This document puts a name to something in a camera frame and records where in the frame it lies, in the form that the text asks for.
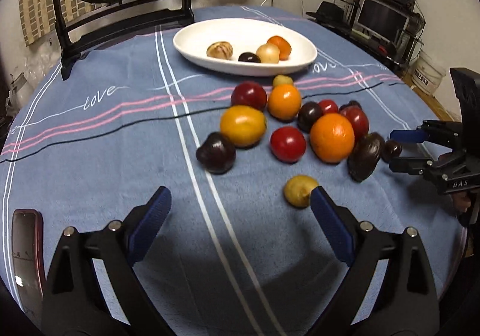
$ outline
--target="potato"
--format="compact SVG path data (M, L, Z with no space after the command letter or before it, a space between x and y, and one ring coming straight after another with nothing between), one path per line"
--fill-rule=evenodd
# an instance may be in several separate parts
M310 206L310 193L318 186L310 176L293 176L283 187L283 195L292 206L304 209Z

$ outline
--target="bucket label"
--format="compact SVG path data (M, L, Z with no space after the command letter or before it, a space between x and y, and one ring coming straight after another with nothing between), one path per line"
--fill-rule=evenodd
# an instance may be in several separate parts
M418 80L420 80L423 83L423 85L428 86L429 81L423 75L421 75L417 69L415 69L414 73L417 76Z

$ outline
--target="yellow potato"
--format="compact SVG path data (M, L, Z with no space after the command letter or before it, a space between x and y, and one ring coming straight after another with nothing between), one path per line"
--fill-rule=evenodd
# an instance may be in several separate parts
M310 206L310 193L318 186L314 178L300 174L287 181L283 195L292 206L304 209Z
M284 76L283 74L279 74L273 79L273 88L283 84L293 85L292 78L288 76Z

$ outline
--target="orange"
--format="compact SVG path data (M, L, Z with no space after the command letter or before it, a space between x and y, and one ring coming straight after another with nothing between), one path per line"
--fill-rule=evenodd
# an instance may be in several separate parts
M268 97L268 112L281 121L291 121L300 110L301 99L299 90L293 85L276 86Z
M277 46L280 50L280 60L284 61L285 59L289 59L289 56L292 52L292 46L290 46L289 42L287 42L284 38L275 35L268 39L267 43L272 43L273 45Z
M349 120L340 114L327 114L310 130L311 148L323 162L346 159L355 145L355 133Z

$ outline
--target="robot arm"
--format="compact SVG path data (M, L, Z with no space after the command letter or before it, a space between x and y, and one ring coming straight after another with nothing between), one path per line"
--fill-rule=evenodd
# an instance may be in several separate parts
M397 157L390 162L390 169L422 175L435 185L440 194L468 191L472 204L476 204L476 194L471 191L480 188L480 74L466 68L452 68L450 74L460 102L463 123L423 121L415 130L393 130L390 138L404 143L428 141L449 147L452 153L441 161ZM460 219L462 225L476 221L476 218L470 218L472 213L478 213L477 204L476 208L470 208Z

